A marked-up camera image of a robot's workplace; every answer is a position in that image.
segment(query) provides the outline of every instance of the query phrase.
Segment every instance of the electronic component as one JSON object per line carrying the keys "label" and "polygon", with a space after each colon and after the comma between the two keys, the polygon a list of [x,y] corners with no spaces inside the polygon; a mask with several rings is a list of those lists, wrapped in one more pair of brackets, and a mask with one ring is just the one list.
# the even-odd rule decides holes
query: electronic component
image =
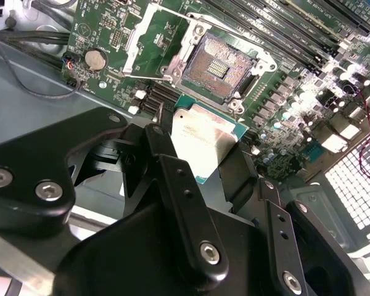
{"label": "electronic component", "polygon": [[284,85],[278,86],[277,87],[277,92],[279,92],[280,94],[282,94],[282,96],[284,96],[284,97],[287,97],[291,93],[290,89],[287,88]]}
{"label": "electronic component", "polygon": [[314,121],[312,120],[312,118],[310,117],[310,116],[308,116],[308,115],[304,115],[303,116],[303,121],[305,122],[305,124],[307,125],[307,126],[311,126],[311,125],[313,125],[314,124]]}
{"label": "electronic component", "polygon": [[287,109],[281,109],[279,113],[281,114],[282,119],[284,120],[288,120],[291,116],[290,112]]}
{"label": "electronic component", "polygon": [[256,147],[255,145],[253,145],[251,147],[251,153],[252,153],[252,155],[258,156],[260,154],[260,150],[259,150],[258,147]]}
{"label": "electronic component", "polygon": [[289,76],[285,77],[285,79],[282,82],[289,88],[294,88],[298,86],[298,81]]}
{"label": "electronic component", "polygon": [[342,60],[340,63],[339,63],[340,67],[346,69],[346,71],[350,72],[350,73],[353,73],[356,71],[356,69],[358,68],[358,66],[356,64],[353,64],[352,62],[350,62],[349,60]]}
{"label": "electronic component", "polygon": [[185,69],[183,80],[201,86],[217,97],[229,98],[252,66],[252,60],[243,52],[207,33]]}
{"label": "electronic component", "polygon": [[268,163],[270,161],[270,158],[265,154],[264,156],[263,156],[263,163],[264,164],[266,164],[266,163]]}
{"label": "electronic component", "polygon": [[329,106],[329,109],[331,109],[333,111],[333,113],[337,113],[340,109],[339,109],[339,106],[333,102],[330,106]]}
{"label": "electronic component", "polygon": [[265,124],[266,120],[263,119],[262,117],[255,115],[252,119],[253,122],[256,123],[257,126],[262,126]]}
{"label": "electronic component", "polygon": [[281,122],[278,120],[278,119],[273,119],[271,120],[271,125],[273,126],[273,128],[275,129],[279,129],[281,128]]}
{"label": "electronic component", "polygon": [[300,108],[300,104],[296,101],[296,99],[294,97],[290,97],[288,99],[288,104],[293,109],[299,109]]}
{"label": "electronic component", "polygon": [[85,63],[90,71],[103,70],[107,62],[107,55],[99,49],[91,49],[85,54]]}
{"label": "electronic component", "polygon": [[273,102],[267,100],[263,106],[265,106],[267,109],[269,109],[270,111],[272,112],[275,112],[277,111],[277,109],[279,108],[276,104],[274,104]]}
{"label": "electronic component", "polygon": [[353,77],[354,77],[354,79],[359,81],[359,83],[362,84],[363,86],[369,86],[370,85],[370,79],[363,76],[362,74],[354,73]]}
{"label": "electronic component", "polygon": [[304,91],[304,90],[301,89],[301,90],[296,92],[296,95],[303,102],[309,102],[309,101],[315,100],[315,95],[311,91]]}
{"label": "electronic component", "polygon": [[306,140],[306,142],[311,142],[313,140],[313,137],[308,131],[302,130],[303,138]]}
{"label": "electronic component", "polygon": [[335,68],[333,69],[333,75],[335,75],[338,79],[340,80],[348,80],[351,78],[351,74],[344,71],[343,69],[341,68]]}
{"label": "electronic component", "polygon": [[273,159],[275,156],[274,151],[272,149],[267,150],[266,153],[269,159]]}
{"label": "electronic component", "polygon": [[285,98],[275,92],[272,93],[270,99],[278,105],[281,105],[283,102],[285,102]]}
{"label": "electronic component", "polygon": [[350,124],[348,120],[339,113],[332,117],[330,124],[335,129],[335,132],[348,140],[353,139],[360,132],[359,128]]}
{"label": "electronic component", "polygon": [[260,132],[259,132],[259,138],[260,138],[261,140],[265,140],[265,139],[267,139],[267,133],[266,133],[266,131],[260,131]]}

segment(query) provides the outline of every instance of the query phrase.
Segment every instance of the ram slot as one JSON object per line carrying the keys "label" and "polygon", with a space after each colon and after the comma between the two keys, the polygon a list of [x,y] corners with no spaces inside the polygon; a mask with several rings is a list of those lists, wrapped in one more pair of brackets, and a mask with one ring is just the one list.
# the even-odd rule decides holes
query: ram slot
{"label": "ram slot", "polygon": [[336,0],[314,0],[321,7],[326,7],[326,4],[334,9],[337,13],[333,13],[342,23],[346,24],[352,30],[357,31],[363,36],[368,36],[370,34],[370,24],[363,19],[361,19],[357,14],[355,14],[347,6],[338,2]]}
{"label": "ram slot", "polygon": [[294,34],[301,37],[303,40],[305,40],[310,46],[313,46],[320,51],[323,51],[333,57],[335,57],[338,52],[337,48],[333,48],[328,46],[327,44],[323,43],[321,40],[318,40],[315,38],[309,31],[304,29],[303,27],[291,23],[289,20],[287,20],[285,17],[283,17],[279,11],[277,11],[275,8],[266,5],[261,0],[254,0],[254,2],[249,2],[246,0],[241,0],[245,5],[252,6],[254,5],[258,9],[262,10],[264,13],[268,14],[270,17],[274,18],[277,22],[279,22],[282,26],[286,26],[287,29],[293,31]]}
{"label": "ram slot", "polygon": [[208,5],[211,7],[217,9],[218,11],[225,14],[225,16],[232,21],[238,23],[239,25],[243,26],[245,30],[248,30],[251,34],[256,36],[257,38],[262,39],[264,42],[270,44],[269,48],[266,48],[268,51],[271,51],[272,53],[275,53],[276,56],[282,57],[281,52],[283,52],[286,56],[289,56],[293,61],[296,61],[303,66],[305,66],[307,69],[312,71],[315,74],[321,73],[320,66],[313,64],[311,61],[307,61],[303,59],[302,57],[299,57],[296,55],[293,51],[289,50],[287,47],[281,45],[280,43],[276,42],[275,39],[267,35],[266,33],[256,30],[255,28],[251,27],[249,23],[247,23],[245,20],[242,20],[240,17],[238,17],[236,14],[234,14],[232,11],[227,10],[225,7],[220,6],[217,1],[215,0],[204,0]]}
{"label": "ram slot", "polygon": [[272,24],[270,24],[268,21],[266,21],[265,18],[262,16],[256,14],[254,11],[250,10],[250,7],[246,4],[240,3],[237,0],[228,0],[232,5],[236,6],[240,11],[244,11],[247,14],[247,17],[250,19],[253,19],[254,21],[258,21],[260,24],[262,24],[266,29],[268,29],[270,32],[272,32],[277,40],[284,44],[289,44],[293,48],[297,47],[297,50],[303,51],[303,54],[309,55],[312,60],[314,60],[317,64],[323,65],[327,62],[327,59],[323,56],[319,55],[317,52],[313,51],[310,47],[306,46],[305,44],[302,44],[301,42],[298,42],[297,40],[294,40],[291,38],[288,34],[285,32],[278,30]]}
{"label": "ram slot", "polygon": [[343,41],[340,38],[338,38],[337,36],[332,35],[330,32],[324,30],[319,25],[315,25],[313,23],[313,21],[310,20],[306,15],[303,15],[300,11],[298,11],[298,10],[294,9],[292,6],[288,5],[288,3],[284,4],[281,1],[275,1],[275,0],[263,0],[263,1],[267,4],[269,4],[270,7],[274,8],[274,6],[276,6],[280,9],[282,9],[290,17],[293,17],[293,18],[299,17],[299,18],[301,18],[303,21],[306,22],[307,26],[309,26],[315,32],[318,32],[321,36],[323,36],[324,38],[326,38],[330,42],[332,42],[334,44],[339,44],[340,41]]}

